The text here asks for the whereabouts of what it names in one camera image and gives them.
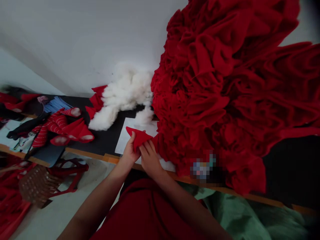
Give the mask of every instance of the paper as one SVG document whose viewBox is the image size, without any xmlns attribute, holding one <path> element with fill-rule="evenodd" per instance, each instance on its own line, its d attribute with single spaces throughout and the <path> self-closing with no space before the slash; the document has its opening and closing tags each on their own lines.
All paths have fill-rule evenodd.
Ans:
<svg viewBox="0 0 320 240">
<path fill-rule="evenodd" d="M 128 134 L 128 132 L 126 130 L 126 127 L 135 128 L 135 129 L 138 129 L 140 131 L 146 130 L 146 134 L 148 134 L 148 135 L 150 135 L 152 137 L 155 137 L 158 134 L 158 132 L 157 132 L 157 129 L 158 129 L 157 121 L 151 121 L 151 123 L 148 124 L 148 125 L 136 125 L 134 118 L 126 118 L 124 120 L 124 123 L 123 123 L 123 126 L 122 126 L 122 130 L 121 130 L 121 133 L 120 133 L 118 144 L 117 144 L 116 149 L 115 149 L 115 153 L 123 154 L 124 148 L 126 147 L 128 140 L 130 139 L 130 135 Z M 136 161 L 136 163 L 137 164 L 141 164 L 141 158 L 139 158 Z M 161 164 L 161 166 L 163 167 L 164 170 L 171 171 L 171 172 L 175 172 L 176 171 L 175 166 L 170 161 L 166 162 L 163 158 L 161 158 L 160 159 L 160 164 Z"/>
</svg>

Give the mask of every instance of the forearm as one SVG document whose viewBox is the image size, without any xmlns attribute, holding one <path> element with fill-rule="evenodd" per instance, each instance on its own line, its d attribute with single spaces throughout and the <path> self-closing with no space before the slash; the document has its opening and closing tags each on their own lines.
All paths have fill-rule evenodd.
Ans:
<svg viewBox="0 0 320 240">
<path fill-rule="evenodd" d="M 217 220 L 191 194 L 174 181 L 166 171 L 154 178 L 179 214 L 191 226 L 210 238 L 231 239 Z"/>
<path fill-rule="evenodd" d="M 83 202 L 58 239 L 89 239 L 97 230 L 132 168 L 132 164 L 123 160 Z"/>
</svg>

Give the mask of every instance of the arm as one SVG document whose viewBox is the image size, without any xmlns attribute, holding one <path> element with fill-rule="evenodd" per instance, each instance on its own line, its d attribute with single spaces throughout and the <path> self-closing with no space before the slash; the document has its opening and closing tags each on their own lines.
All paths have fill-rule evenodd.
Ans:
<svg viewBox="0 0 320 240">
<path fill-rule="evenodd" d="M 89 239 L 110 210 L 121 186 L 140 153 L 133 152 L 135 133 L 132 133 L 119 163 L 93 190 L 63 230 L 58 240 Z"/>
<path fill-rule="evenodd" d="M 163 170 L 152 141 L 144 143 L 140 151 L 143 169 L 166 193 L 190 226 L 212 239 L 232 239 L 210 212 Z"/>
</svg>

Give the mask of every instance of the person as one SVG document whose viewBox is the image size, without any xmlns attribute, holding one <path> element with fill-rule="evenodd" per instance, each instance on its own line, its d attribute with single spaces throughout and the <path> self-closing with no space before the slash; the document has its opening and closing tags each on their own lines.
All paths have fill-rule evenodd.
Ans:
<svg viewBox="0 0 320 240">
<path fill-rule="evenodd" d="M 134 139 L 133 132 L 119 163 L 84 201 L 58 240 L 231 239 L 211 213 L 161 167 L 152 141 L 135 152 Z M 150 178 L 131 183 L 110 210 L 140 156 Z"/>
</svg>

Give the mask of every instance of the blue fabric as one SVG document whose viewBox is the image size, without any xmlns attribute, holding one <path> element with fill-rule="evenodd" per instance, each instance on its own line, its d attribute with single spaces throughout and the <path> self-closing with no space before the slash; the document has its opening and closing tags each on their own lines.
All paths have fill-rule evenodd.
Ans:
<svg viewBox="0 0 320 240">
<path fill-rule="evenodd" d="M 44 105 L 45 112 L 55 113 L 55 112 L 59 111 L 61 108 L 64 108 L 64 110 L 68 110 L 68 109 L 72 108 L 72 106 L 67 104 L 65 101 L 63 101 L 58 96 L 55 96 L 54 99 L 52 99 L 50 102 L 48 102 L 46 105 Z"/>
</svg>

